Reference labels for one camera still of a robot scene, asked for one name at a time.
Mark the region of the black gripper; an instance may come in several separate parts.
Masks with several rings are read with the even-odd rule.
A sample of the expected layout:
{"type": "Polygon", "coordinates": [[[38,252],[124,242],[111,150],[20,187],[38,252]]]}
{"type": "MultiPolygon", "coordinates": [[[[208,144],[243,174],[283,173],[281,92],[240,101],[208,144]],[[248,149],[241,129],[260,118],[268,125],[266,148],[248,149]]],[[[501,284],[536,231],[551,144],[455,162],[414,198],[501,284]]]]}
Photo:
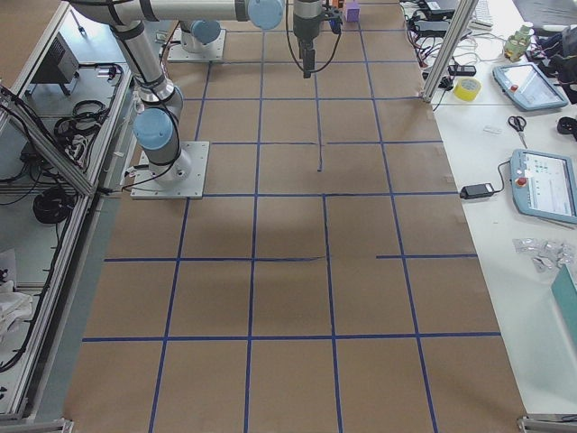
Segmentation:
{"type": "Polygon", "coordinates": [[[315,38],[320,33],[321,18],[293,18],[293,33],[298,39],[300,59],[302,60],[303,78],[310,78],[310,72],[315,70],[316,51],[315,38]]]}

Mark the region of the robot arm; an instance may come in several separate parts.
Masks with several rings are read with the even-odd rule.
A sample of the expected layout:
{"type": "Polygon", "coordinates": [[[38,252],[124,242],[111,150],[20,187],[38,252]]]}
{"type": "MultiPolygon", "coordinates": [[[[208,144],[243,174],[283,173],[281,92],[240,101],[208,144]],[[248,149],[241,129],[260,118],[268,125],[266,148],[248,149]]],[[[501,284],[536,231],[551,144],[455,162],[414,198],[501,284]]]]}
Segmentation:
{"type": "Polygon", "coordinates": [[[177,20],[190,27],[222,21],[249,22],[271,30],[287,19],[284,1],[74,1],[87,19],[108,26],[136,81],[143,110],[133,132],[150,164],[151,180],[163,187],[181,185],[193,162],[179,137],[183,96],[168,78],[145,34],[147,22],[177,20]]]}
{"type": "Polygon", "coordinates": [[[187,52],[201,52],[215,42],[222,31],[214,20],[180,21],[181,45],[187,52]]]}

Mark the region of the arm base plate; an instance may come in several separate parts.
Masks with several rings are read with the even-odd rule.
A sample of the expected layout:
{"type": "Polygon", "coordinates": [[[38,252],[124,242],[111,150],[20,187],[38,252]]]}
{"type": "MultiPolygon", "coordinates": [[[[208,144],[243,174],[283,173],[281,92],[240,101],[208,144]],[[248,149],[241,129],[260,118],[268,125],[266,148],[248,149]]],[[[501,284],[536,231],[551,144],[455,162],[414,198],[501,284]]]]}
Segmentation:
{"type": "Polygon", "coordinates": [[[180,144],[181,153],[174,165],[162,176],[165,168],[149,164],[141,152],[140,164],[148,164],[135,175],[136,186],[131,188],[133,199],[201,199],[204,194],[209,142],[186,141],[180,144]]]}
{"type": "Polygon", "coordinates": [[[224,61],[224,42],[226,29],[222,29],[215,41],[201,43],[197,38],[177,28],[170,42],[168,62],[171,63],[208,63],[224,61]]]}

